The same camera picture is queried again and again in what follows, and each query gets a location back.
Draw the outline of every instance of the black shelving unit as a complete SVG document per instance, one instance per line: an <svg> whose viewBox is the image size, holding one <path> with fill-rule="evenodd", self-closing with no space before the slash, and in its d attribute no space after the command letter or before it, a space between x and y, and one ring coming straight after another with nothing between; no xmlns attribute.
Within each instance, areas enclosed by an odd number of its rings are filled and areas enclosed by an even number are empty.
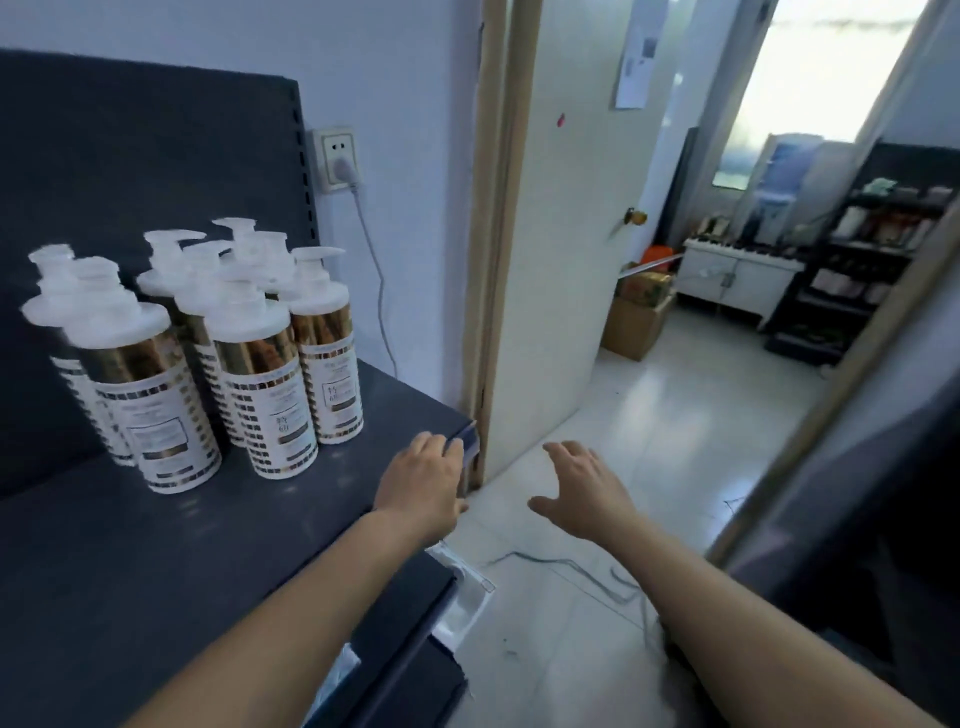
<svg viewBox="0 0 960 728"><path fill-rule="evenodd" d="M895 190L881 196L861 191L878 177L896 180L900 187L914 187L920 194L914 197ZM868 209L874 216L889 213L936 222L947 204L924 199L927 190L935 186L960 188L960 151L877 143L857 173L850 193L834 210L813 246L806 269L794 277L771 318L766 349L814 365L839 362L878 308L877 303L865 300L866 292L878 283L894 285L915 252L876 242L876 231L869 230L869 221L861 226L860 233L866 234L853 239L837 237L837 225L852 206ZM833 296L815 286L818 274L825 269L855 271L855 279L864 284L859 295Z"/></svg>

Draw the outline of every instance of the tiled floor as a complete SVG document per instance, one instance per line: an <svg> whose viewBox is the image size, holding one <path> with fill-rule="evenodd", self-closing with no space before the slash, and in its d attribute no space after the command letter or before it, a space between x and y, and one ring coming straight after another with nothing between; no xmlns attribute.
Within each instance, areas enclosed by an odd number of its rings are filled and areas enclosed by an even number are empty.
<svg viewBox="0 0 960 728"><path fill-rule="evenodd" d="M600 351L583 407L547 439L596 449L637 506L703 550L824 387L812 367L762 342L743 324L677 308L644 361ZM662 697L656 614L642 598L616 603L563 565L485 566L514 549L570 558L630 595L611 578L609 555L527 509L535 494L556 495L539 448L471 497L448 539L497 587L456 653L470 693L450 725L686 725Z"/></svg>

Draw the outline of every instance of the door handle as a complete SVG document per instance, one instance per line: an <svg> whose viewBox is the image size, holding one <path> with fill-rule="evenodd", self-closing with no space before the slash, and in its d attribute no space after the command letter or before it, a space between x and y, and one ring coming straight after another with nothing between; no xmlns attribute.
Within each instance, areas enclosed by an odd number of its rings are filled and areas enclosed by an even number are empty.
<svg viewBox="0 0 960 728"><path fill-rule="evenodd" d="M643 225L647 221L647 213L640 212L638 209L633 207L627 207L627 211L623 213L623 224L630 225Z"/></svg>

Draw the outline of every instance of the finger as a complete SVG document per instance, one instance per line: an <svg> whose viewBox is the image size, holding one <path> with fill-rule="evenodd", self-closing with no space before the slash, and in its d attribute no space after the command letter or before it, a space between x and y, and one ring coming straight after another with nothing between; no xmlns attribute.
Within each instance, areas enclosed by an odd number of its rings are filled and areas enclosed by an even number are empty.
<svg viewBox="0 0 960 728"><path fill-rule="evenodd" d="M414 436L414 439L410 442L410 447L407 448L407 452L412 455L416 455L423 449L423 446L427 444L427 441L433 437L429 432L421 432Z"/></svg>
<svg viewBox="0 0 960 728"><path fill-rule="evenodd" d="M550 456L550 459L553 460L555 466L559 467L570 460L569 450L560 443L544 443L543 449L546 450L546 453Z"/></svg>
<svg viewBox="0 0 960 728"><path fill-rule="evenodd" d="M527 507L538 516L543 516L548 521L552 521L550 515L553 513L557 501L546 496L533 496L527 501Z"/></svg>
<svg viewBox="0 0 960 728"><path fill-rule="evenodd" d="M446 438L443 435L431 435L423 444L423 449L420 452L424 455L443 457L444 445L446 445Z"/></svg>
<svg viewBox="0 0 960 728"><path fill-rule="evenodd" d="M446 446L446 452L444 453L445 458L449 458L451 462L456 463L461 468L464 467L464 441L459 437L455 437L450 440L450 444Z"/></svg>
<svg viewBox="0 0 960 728"><path fill-rule="evenodd" d="M563 445L566 448L566 451L569 452L571 455L587 454L587 448L585 448L583 445L578 443L576 440L564 440L563 442L561 442L561 445Z"/></svg>

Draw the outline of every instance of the product box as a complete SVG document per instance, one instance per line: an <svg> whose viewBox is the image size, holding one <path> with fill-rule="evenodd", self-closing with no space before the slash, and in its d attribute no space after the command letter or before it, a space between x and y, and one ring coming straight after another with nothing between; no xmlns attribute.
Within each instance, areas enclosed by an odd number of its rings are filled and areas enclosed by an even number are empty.
<svg viewBox="0 0 960 728"><path fill-rule="evenodd" d="M644 271L622 279L617 284L616 295L648 308L656 308L666 301L672 284L673 276L669 273Z"/></svg>
<svg viewBox="0 0 960 728"><path fill-rule="evenodd" d="M639 361L657 343L667 312L677 300L671 293L656 308L620 298L613 299L600 346L613 353Z"/></svg>

